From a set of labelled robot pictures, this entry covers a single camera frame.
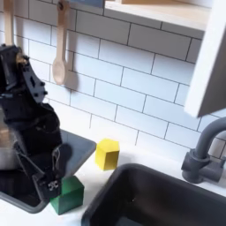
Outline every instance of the white countertop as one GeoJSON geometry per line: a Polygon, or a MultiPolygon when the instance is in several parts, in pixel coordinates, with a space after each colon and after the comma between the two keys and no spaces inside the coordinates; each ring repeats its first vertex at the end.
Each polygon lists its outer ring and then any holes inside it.
{"type": "MultiPolygon", "coordinates": [[[[152,151],[140,150],[125,144],[120,145],[118,165],[125,163],[140,163],[154,170],[182,179],[181,162],[173,161],[164,156],[159,156],[152,151]]],[[[2,200],[0,200],[0,224],[3,226],[80,226],[80,219],[89,203],[102,186],[106,183],[113,170],[101,171],[94,163],[94,154],[79,169],[76,176],[85,186],[84,205],[69,213],[58,216],[51,205],[48,205],[42,212],[30,215],[2,200]]],[[[199,185],[209,191],[216,192],[226,197],[226,173],[219,184],[204,182],[199,185]]]]}

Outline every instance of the black sink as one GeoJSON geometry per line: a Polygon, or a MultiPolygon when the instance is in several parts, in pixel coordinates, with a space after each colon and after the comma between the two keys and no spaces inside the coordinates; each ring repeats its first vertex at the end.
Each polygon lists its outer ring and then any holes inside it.
{"type": "Polygon", "coordinates": [[[226,226],[226,198],[138,164],[115,170],[82,226],[226,226]]]}

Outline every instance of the shelf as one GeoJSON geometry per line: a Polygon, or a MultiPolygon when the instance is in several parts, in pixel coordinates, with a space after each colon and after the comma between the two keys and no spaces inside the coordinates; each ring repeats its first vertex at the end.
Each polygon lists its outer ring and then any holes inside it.
{"type": "Polygon", "coordinates": [[[106,1],[105,8],[203,31],[211,12],[202,6],[173,0],[126,0],[124,4],[120,1],[106,1]]]}

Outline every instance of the green block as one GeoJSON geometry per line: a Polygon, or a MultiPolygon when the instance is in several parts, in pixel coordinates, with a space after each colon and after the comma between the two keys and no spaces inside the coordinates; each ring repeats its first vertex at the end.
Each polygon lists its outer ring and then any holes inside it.
{"type": "Polygon", "coordinates": [[[51,205],[58,215],[80,207],[83,204],[84,185],[75,177],[68,177],[62,182],[62,194],[52,199],[51,205]]]}

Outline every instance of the yellow block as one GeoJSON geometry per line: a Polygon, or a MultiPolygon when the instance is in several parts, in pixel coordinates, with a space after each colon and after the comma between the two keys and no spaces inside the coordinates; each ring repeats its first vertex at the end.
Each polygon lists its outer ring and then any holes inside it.
{"type": "Polygon", "coordinates": [[[97,144],[95,163],[102,170],[114,170],[117,167],[119,143],[112,139],[103,139],[97,144]]]}

